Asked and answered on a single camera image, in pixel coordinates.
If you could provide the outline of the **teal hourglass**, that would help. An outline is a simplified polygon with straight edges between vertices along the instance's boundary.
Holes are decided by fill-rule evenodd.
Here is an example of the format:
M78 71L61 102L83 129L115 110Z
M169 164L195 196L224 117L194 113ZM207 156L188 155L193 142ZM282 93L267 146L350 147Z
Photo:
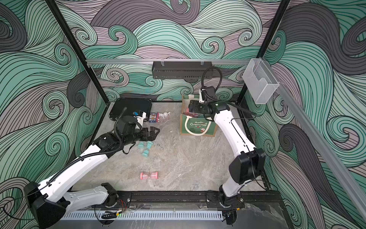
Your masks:
M137 147L141 150L145 149L145 142L140 142Z
M148 141L147 142L146 149L142 152L142 156L143 157L148 157L149 156L150 149L151 149L152 146L153 146L153 142L152 141Z

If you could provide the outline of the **pink hourglass front alone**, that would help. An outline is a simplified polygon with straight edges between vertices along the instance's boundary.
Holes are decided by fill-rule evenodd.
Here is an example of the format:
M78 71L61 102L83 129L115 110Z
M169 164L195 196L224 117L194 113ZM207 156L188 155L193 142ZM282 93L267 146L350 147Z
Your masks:
M141 172L140 173L140 180L147 180L147 179L158 179L159 173L158 171L155 172Z

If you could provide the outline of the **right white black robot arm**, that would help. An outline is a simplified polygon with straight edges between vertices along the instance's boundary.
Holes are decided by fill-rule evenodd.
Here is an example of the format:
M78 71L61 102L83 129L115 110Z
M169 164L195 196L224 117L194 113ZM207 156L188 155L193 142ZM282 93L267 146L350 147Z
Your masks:
M229 165L230 177L219 189L222 204L239 194L247 183L256 180L264 168L266 154L257 148L240 129L230 107L225 102L200 102L191 100L191 113L207 115L220 127L234 155Z

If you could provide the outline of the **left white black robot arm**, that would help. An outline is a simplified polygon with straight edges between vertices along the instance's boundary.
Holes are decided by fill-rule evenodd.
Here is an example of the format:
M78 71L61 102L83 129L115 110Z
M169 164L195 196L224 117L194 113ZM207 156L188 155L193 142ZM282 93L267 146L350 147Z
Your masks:
M84 191L69 191L88 172L102 164L115 153L124 151L126 145L136 142L153 142L160 129L143 127L144 118L140 116L121 116L107 132L76 159L49 178L24 187L27 206L39 228L47 229L56 224L64 215L92 205L114 207L118 193L109 183Z

